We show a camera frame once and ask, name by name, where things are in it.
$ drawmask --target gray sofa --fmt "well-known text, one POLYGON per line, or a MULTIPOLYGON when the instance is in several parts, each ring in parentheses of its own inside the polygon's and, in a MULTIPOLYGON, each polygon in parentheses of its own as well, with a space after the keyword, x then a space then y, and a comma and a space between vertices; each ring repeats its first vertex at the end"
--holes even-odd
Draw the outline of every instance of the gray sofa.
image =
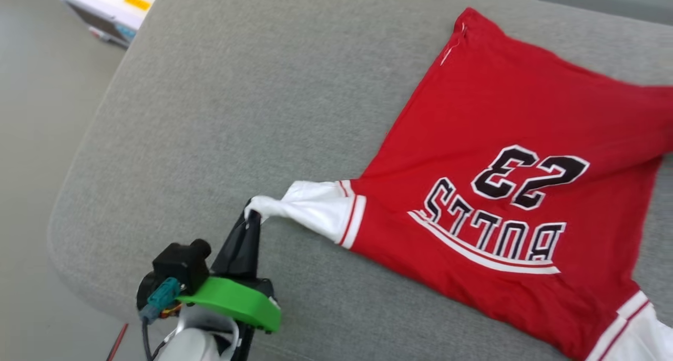
MULTIPOLYGON (((673 84, 673 28, 534 0, 158 0, 58 198, 57 272, 136 323, 135 291, 167 244, 218 249, 251 196, 357 177, 467 6, 581 66, 673 84)), ((672 161, 635 270, 668 325, 672 161)), ((288 220, 264 224, 260 275, 283 323, 255 338, 251 360, 563 359, 288 220)))

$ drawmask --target black cable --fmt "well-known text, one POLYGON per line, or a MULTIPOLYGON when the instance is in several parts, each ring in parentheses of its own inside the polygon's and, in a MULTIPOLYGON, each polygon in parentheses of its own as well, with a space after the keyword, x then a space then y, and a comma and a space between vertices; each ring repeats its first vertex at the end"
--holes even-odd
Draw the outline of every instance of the black cable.
POLYGON ((166 345, 166 342, 161 342, 161 344, 159 344, 157 349, 154 349, 154 354, 152 355, 152 360, 153 361, 154 361, 155 358, 157 358, 157 356, 159 356, 159 351, 161 351, 162 347, 164 347, 165 345, 166 345))
POLYGON ((148 323, 147 318, 142 318, 142 345, 145 348, 145 357, 147 357, 147 361, 154 361, 154 357, 152 357, 152 352, 149 350, 149 335, 147 335, 147 323, 148 323))

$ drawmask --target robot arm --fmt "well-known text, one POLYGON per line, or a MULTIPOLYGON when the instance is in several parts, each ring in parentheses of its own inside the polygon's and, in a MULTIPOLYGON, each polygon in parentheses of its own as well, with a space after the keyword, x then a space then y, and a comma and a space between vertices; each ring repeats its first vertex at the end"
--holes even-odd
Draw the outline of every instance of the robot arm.
POLYGON ((252 212, 247 220, 239 217, 210 270, 210 245, 201 239, 189 246, 173 243, 154 259, 137 294, 144 331, 157 318, 178 316, 175 334, 156 359, 246 361, 256 329, 278 331, 281 311, 273 286, 257 278, 259 235, 260 215, 252 212))

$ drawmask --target yellow label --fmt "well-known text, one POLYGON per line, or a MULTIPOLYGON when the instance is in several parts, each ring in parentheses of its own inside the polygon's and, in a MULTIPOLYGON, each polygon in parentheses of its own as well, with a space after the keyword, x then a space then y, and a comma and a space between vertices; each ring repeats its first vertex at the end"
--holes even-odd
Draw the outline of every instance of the yellow label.
POLYGON ((138 9, 141 9, 142 11, 146 11, 152 5, 145 0, 124 0, 124 2, 127 4, 132 4, 138 9))

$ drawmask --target red wire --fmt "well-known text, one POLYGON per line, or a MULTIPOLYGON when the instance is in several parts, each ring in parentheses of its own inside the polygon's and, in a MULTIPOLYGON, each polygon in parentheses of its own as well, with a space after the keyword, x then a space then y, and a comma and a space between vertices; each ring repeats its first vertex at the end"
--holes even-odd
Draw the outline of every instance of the red wire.
POLYGON ((110 351, 110 356, 108 356, 107 361, 113 361, 113 358, 115 358, 115 354, 119 349, 119 345, 122 344, 122 339, 124 338, 124 334, 126 333, 127 328, 128 323, 125 323, 124 327, 122 327, 122 330, 120 330, 119 335, 117 335, 117 340, 115 341, 115 345, 110 351))

